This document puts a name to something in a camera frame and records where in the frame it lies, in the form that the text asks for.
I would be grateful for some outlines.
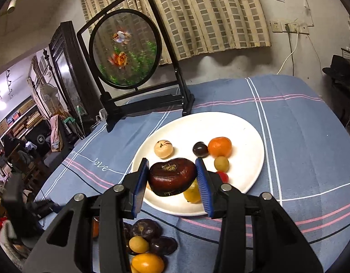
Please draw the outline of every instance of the dark purple fruit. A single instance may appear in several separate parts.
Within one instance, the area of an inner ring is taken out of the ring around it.
[[[197,143],[193,146],[193,153],[194,153],[197,157],[204,158],[204,157],[206,157],[206,156],[209,155],[208,146],[207,146],[206,144],[204,144],[203,142],[197,142]]]
[[[129,247],[129,241],[126,241],[126,247],[127,247],[127,253],[130,255],[138,255],[139,253],[135,253],[131,248]]]
[[[131,224],[123,222],[123,232],[124,232],[126,241],[129,241],[131,239],[131,228],[132,228]]]
[[[141,236],[147,241],[150,241],[152,238],[157,238],[161,234],[161,226],[151,219],[138,220],[131,228],[131,237]]]
[[[196,179],[196,166],[186,158],[157,162],[150,168],[148,183],[157,196],[177,195],[187,190]]]
[[[174,238],[161,236],[153,238],[150,242],[150,252],[158,255],[172,254],[177,249],[177,242]]]

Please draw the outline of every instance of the checkered curtain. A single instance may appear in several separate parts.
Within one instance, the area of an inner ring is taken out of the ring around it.
[[[114,0],[81,0],[86,21]],[[179,60],[233,48],[271,46],[259,0],[155,0]],[[127,0],[116,9],[136,9],[154,22],[147,0]],[[171,63],[163,44],[160,63]]]

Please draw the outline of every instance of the ceramic plate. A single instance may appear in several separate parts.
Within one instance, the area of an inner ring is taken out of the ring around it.
[[[221,112],[204,112],[191,114],[176,119],[155,131],[139,147],[133,159],[132,172],[137,171],[143,157],[149,165],[169,159],[183,157],[195,162],[192,152],[196,142],[206,145],[212,138],[227,137],[232,141],[233,153],[229,158],[230,168],[227,172],[229,183],[246,193],[258,178],[264,160],[264,148],[258,131],[246,120],[232,114]],[[159,140],[169,140],[174,146],[174,154],[168,159],[161,159],[154,153],[154,145]],[[214,158],[203,159],[209,171],[216,172]],[[183,194],[160,197],[146,189],[144,201],[160,211],[179,215],[204,215],[203,204],[192,204],[186,201]]]

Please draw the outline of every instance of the goldfish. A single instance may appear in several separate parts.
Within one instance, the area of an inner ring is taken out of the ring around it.
[[[125,54],[123,51],[120,54],[113,53],[112,57],[108,58],[108,61],[117,67],[124,68],[127,64],[127,54]]]
[[[113,40],[117,43],[121,43],[122,46],[128,44],[130,40],[131,34],[129,32],[126,32],[122,29],[120,29],[118,32],[116,32],[113,35]]]

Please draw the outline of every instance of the blue tablecloth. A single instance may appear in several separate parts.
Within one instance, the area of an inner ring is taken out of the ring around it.
[[[216,80],[189,88],[195,95],[193,113],[231,113],[258,130],[266,157],[262,172],[248,193],[271,192],[327,270],[350,239],[350,137],[337,117],[302,80],[290,76]],[[60,165],[38,199],[45,194],[65,204],[78,192],[87,196],[96,195],[94,189],[104,192],[130,171],[137,149],[151,133],[180,117],[181,110],[169,109],[127,117],[110,133],[104,123],[99,124],[65,159],[70,170]],[[145,203],[142,208],[145,212],[138,218],[159,221],[164,235],[179,243],[179,249],[168,257],[166,272],[212,272],[221,220],[206,216],[180,218]],[[46,224],[53,217],[48,216]],[[252,246],[250,222],[247,246]],[[247,256],[252,257],[251,250]],[[94,270],[99,272],[97,247],[93,257]]]

